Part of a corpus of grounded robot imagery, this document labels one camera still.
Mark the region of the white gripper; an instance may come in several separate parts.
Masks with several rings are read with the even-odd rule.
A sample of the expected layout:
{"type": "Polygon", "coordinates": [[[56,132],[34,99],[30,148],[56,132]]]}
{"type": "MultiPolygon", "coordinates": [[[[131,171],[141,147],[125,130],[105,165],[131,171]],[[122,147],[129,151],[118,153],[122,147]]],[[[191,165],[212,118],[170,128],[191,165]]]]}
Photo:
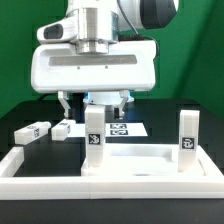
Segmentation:
{"type": "Polygon", "coordinates": [[[67,92],[120,91],[114,118],[122,119],[128,90],[154,87],[156,53],[154,41],[123,41],[110,45],[108,54],[84,55],[77,54],[75,46],[68,43],[41,45],[33,55],[31,85],[39,93],[59,91],[65,118],[70,110],[67,92]]]}

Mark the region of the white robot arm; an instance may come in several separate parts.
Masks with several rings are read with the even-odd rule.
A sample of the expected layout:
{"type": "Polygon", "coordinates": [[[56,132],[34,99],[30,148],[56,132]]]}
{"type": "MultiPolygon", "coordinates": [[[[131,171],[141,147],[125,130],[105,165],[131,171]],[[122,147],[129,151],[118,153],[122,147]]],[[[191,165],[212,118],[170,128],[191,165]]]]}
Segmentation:
{"type": "Polygon", "coordinates": [[[37,30],[32,87],[57,94],[67,118],[71,93],[110,105],[121,118],[132,91],[155,85],[158,44],[138,31],[166,27],[178,6],[179,0],[68,0],[63,19],[37,30]]]}

